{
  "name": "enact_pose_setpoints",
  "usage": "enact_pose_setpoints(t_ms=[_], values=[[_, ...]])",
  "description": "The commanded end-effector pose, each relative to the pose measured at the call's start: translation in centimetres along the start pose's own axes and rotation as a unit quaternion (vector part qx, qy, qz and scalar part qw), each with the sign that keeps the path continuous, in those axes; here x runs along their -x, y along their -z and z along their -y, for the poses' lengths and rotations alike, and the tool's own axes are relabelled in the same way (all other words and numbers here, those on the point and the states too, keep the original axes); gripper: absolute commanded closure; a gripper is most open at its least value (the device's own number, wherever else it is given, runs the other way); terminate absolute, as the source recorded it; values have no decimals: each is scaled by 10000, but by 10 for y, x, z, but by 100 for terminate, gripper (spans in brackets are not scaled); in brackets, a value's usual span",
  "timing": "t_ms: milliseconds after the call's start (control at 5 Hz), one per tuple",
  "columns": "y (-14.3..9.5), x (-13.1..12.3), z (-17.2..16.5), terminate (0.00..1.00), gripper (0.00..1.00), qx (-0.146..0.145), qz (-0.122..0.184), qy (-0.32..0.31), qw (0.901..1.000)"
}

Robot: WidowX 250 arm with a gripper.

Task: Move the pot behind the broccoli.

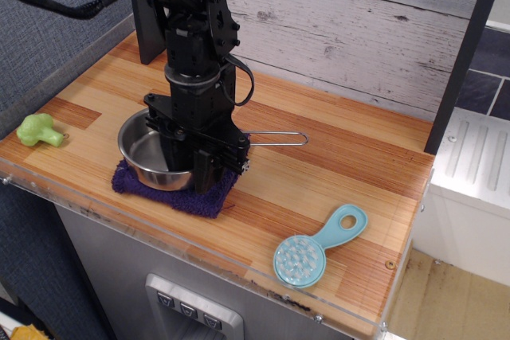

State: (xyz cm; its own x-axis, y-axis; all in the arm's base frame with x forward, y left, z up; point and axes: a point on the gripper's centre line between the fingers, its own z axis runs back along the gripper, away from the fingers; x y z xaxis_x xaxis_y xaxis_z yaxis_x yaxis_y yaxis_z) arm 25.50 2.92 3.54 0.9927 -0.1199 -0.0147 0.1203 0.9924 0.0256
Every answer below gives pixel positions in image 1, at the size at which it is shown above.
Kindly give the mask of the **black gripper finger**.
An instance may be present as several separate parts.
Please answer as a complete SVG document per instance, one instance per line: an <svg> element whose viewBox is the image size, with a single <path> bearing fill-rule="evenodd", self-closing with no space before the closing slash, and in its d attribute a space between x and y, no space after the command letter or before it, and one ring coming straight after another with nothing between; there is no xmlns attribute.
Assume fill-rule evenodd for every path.
<svg viewBox="0 0 510 340"><path fill-rule="evenodd" d="M160 135L160 147L170 172L194 169L194 152L188 145L185 134L173 137Z"/></svg>
<svg viewBox="0 0 510 340"><path fill-rule="evenodd" d="M207 193L222 180L225 168L219 159L204 150L194 152L194 189Z"/></svg>

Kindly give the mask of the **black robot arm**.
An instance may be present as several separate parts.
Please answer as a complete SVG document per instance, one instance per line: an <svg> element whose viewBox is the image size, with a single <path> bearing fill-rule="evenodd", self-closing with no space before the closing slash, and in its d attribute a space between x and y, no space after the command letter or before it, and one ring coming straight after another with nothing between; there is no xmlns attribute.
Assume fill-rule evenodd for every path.
<svg viewBox="0 0 510 340"><path fill-rule="evenodd" d="M194 190L206 193L225 170L241 174L248 165L249 139L232 120L236 70L247 70L231 53L240 26L226 0L153 2L171 93L145 95L147 125L160 134L167 165L191 171Z"/></svg>

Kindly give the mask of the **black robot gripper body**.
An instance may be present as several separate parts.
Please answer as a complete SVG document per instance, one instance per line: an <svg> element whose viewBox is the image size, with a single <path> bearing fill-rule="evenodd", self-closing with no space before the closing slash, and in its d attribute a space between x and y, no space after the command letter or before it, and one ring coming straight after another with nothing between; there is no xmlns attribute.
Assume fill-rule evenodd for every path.
<svg viewBox="0 0 510 340"><path fill-rule="evenodd" d="M149 107L147 125L160 135L185 134L193 152L204 150L225 168L244 173L249 166L249 142L232 120L236 67L226 64L204 76L187 76L167 64L165 77L170 84L169 96L144 96Z"/></svg>

